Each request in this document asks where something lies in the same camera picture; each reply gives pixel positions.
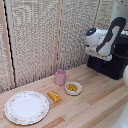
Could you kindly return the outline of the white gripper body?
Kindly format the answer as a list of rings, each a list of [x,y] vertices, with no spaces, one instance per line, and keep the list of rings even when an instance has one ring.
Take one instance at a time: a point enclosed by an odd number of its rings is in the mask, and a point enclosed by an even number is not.
[[[88,55],[91,55],[92,57],[97,57],[97,58],[102,59],[102,60],[105,60],[105,61],[110,61],[112,59],[112,55],[108,55],[108,56],[100,55],[95,50],[91,50],[89,47],[86,47],[85,48],[85,52]]]

